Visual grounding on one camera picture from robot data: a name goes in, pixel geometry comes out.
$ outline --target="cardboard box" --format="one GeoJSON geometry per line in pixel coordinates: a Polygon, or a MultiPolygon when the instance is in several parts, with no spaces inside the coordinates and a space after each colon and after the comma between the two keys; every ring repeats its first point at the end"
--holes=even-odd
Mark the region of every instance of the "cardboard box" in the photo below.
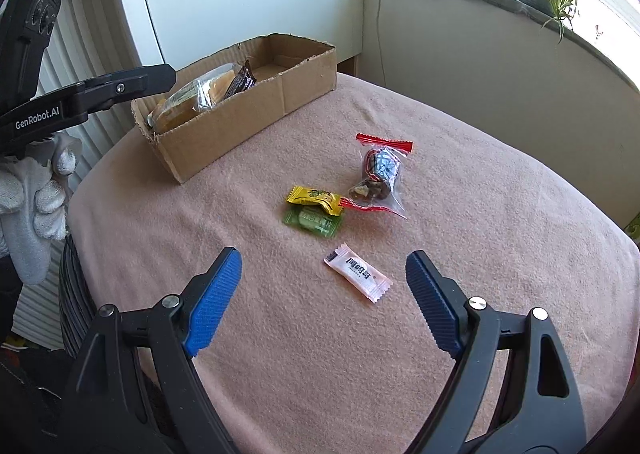
{"type": "Polygon", "coordinates": [[[333,90],[336,65],[335,47],[330,44],[291,35],[257,37],[181,69],[171,91],[133,100],[131,110],[164,167],[184,183],[260,130],[333,90]],[[161,98],[211,69],[246,59],[258,80],[254,87],[169,132],[158,135],[149,129],[146,116],[161,98]]]}

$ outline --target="blue textured pad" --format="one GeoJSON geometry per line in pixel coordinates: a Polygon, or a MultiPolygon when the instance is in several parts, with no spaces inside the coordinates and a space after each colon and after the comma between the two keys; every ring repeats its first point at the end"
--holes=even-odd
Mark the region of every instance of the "blue textured pad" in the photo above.
{"type": "Polygon", "coordinates": [[[451,358],[456,358],[463,349],[458,319],[435,279],[415,253],[406,258],[405,274],[406,283],[414,294],[436,344],[449,353],[451,358]]]}
{"type": "Polygon", "coordinates": [[[192,357],[210,343],[242,275],[242,257],[233,250],[207,286],[198,305],[191,312],[185,351],[192,357]]]}

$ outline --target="silver bolt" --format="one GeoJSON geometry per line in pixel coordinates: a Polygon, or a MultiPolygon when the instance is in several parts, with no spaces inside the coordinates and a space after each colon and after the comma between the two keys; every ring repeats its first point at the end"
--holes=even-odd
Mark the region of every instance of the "silver bolt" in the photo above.
{"type": "Polygon", "coordinates": [[[180,304],[180,297],[177,295],[167,295],[162,299],[162,305],[165,308],[175,308],[180,304]]]}
{"type": "Polygon", "coordinates": [[[549,313],[546,312],[543,308],[533,308],[533,316],[538,320],[546,320],[549,316],[549,313]]]}
{"type": "Polygon", "coordinates": [[[101,317],[110,317],[113,315],[113,312],[116,310],[113,304],[105,304],[100,309],[98,309],[98,314],[101,317]]]}
{"type": "Polygon", "coordinates": [[[469,299],[469,306],[471,306],[473,309],[484,309],[486,308],[486,300],[484,300],[482,297],[471,297],[469,299]]]}

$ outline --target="radiator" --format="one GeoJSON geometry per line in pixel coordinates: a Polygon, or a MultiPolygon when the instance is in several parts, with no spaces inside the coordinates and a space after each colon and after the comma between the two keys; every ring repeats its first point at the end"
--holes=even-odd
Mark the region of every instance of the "radiator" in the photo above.
{"type": "MultiPolygon", "coordinates": [[[[58,22],[44,53],[38,95],[106,72],[132,68],[114,0],[61,0],[58,22]]],[[[133,127],[129,104],[92,114],[66,130],[82,140],[82,157],[69,180],[74,191],[89,170],[133,127]]],[[[58,309],[58,269],[62,243],[55,243],[46,280],[24,286],[14,315],[13,331],[50,349],[63,347],[58,309]]]]}

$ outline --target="white glove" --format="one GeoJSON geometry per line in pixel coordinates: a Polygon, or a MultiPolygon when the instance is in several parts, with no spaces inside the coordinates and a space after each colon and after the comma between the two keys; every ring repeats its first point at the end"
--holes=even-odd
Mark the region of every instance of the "white glove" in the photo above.
{"type": "Polygon", "coordinates": [[[29,146],[24,159],[0,162],[0,257],[11,255],[25,284],[44,280],[51,241],[66,236],[66,178],[81,152],[80,140],[57,133],[53,141],[29,146]]]}

